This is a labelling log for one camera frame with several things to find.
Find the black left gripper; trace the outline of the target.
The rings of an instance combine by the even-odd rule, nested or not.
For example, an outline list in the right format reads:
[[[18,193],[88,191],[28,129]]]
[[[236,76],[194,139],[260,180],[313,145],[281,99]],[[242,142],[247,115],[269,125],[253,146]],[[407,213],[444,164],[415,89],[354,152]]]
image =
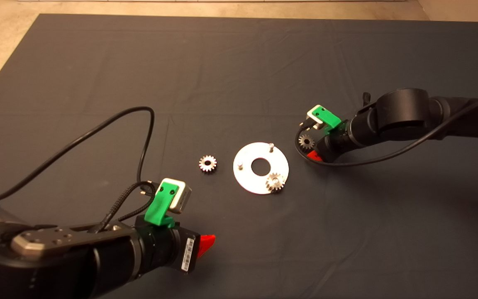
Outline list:
[[[137,216],[134,224],[141,246],[142,276],[158,267],[170,267],[184,274],[194,271],[198,253],[200,257],[214,245],[215,235],[200,235],[174,223],[174,227],[157,226]]]

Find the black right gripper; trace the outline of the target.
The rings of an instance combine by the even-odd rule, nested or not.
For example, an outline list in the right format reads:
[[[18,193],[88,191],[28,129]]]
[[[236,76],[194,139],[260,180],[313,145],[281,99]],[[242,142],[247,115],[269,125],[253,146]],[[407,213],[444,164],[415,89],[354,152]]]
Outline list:
[[[307,159],[313,162],[333,163],[341,155],[353,151],[354,143],[347,131],[348,120],[340,123],[332,129],[329,134],[317,141],[317,152],[315,150],[307,153]]]

